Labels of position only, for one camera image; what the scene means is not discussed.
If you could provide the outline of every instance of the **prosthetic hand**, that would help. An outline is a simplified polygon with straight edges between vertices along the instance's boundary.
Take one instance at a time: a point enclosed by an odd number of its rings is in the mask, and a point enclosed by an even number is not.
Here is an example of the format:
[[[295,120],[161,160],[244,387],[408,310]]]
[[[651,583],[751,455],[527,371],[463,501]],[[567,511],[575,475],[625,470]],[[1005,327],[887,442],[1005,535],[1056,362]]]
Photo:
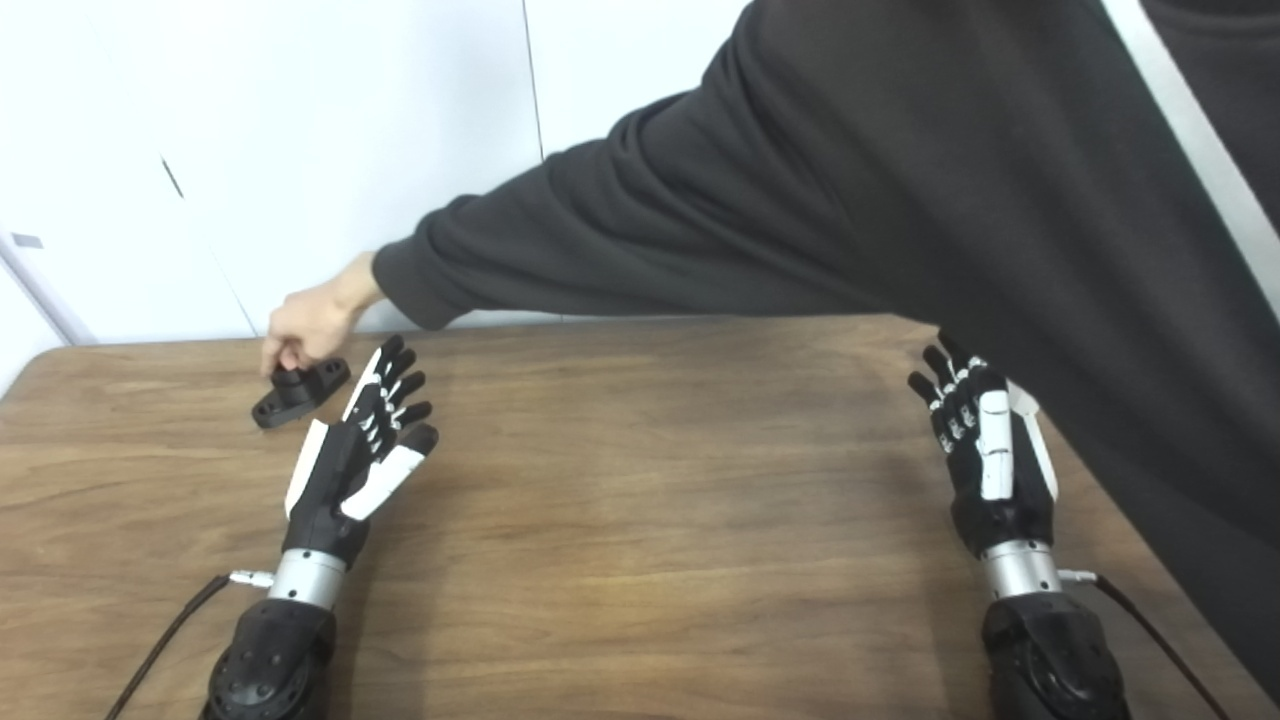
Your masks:
[[[393,336],[374,352],[340,423],[312,420],[284,497],[288,518],[274,577],[233,579],[270,588],[241,615],[209,680],[202,720],[316,720],[326,716],[326,670],[343,577],[369,537],[369,518],[435,447],[428,402],[402,407],[425,383],[406,375],[416,356]]]
[[[1053,562],[1057,478],[1038,406],[946,336],[924,351],[938,384],[908,384],[929,418],[955,488],[951,519],[983,564],[993,602],[982,639],[1000,720],[1128,720],[1120,669],[1098,618],[1062,592]]]

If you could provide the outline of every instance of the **wooden table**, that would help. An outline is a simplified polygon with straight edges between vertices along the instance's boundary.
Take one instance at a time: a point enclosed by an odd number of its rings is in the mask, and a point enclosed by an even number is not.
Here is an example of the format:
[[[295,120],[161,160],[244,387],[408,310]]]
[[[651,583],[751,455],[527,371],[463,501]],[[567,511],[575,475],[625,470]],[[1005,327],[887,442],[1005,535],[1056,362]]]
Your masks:
[[[986,585],[904,386],[929,340],[886,318],[411,337],[442,443],[344,588],[333,716],[987,717]],[[305,427],[250,420],[256,352],[60,350],[0,404],[0,717],[100,717],[207,578],[275,566]],[[1050,447],[1060,564],[1128,589],[1238,720],[1275,717],[1055,433]],[[257,594],[201,610],[124,717],[195,717]],[[1135,717],[1211,716],[1140,629],[1079,594]]]

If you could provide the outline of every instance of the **robotic hand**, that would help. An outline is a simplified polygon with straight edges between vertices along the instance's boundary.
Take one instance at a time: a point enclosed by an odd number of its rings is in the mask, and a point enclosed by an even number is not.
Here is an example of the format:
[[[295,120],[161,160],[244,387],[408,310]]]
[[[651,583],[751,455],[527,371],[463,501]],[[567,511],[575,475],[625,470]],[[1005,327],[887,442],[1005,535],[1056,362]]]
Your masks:
[[[1000,720],[1129,720],[1098,618],[1062,592],[1051,552],[1057,478],[1034,398],[947,336],[924,351],[929,407],[955,488],[951,519],[983,564],[993,602],[982,638]]]
[[[274,577],[233,579],[270,588],[236,625],[209,680],[201,720],[319,720],[343,577],[369,537],[369,518],[431,452],[429,402],[402,407],[425,384],[406,375],[416,356],[393,336],[352,391],[340,423],[312,420],[284,496],[288,530]]]

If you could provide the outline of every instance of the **human hand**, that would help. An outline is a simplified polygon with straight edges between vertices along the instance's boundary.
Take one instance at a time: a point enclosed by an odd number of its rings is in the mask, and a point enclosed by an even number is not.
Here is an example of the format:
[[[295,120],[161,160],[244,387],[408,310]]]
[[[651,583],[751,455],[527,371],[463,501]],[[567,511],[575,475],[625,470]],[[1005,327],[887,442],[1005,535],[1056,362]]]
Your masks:
[[[364,252],[333,279],[284,299],[271,313],[262,342],[264,377],[276,365],[310,368],[342,347],[360,315],[383,297],[372,264],[374,254]]]

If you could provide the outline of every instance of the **white wall panel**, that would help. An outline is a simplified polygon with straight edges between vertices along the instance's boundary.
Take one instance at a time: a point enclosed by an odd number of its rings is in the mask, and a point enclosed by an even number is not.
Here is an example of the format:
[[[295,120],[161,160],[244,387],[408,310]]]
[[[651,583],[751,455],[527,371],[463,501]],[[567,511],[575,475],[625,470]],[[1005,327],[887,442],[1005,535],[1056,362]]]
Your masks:
[[[0,261],[0,396],[32,357],[63,341]]]
[[[78,1],[0,0],[0,247],[76,342],[251,334]]]
[[[745,0],[526,0],[543,150],[695,87]]]
[[[540,160],[520,0],[115,0],[92,14],[259,333],[288,292]],[[383,306],[362,327],[398,318]]]

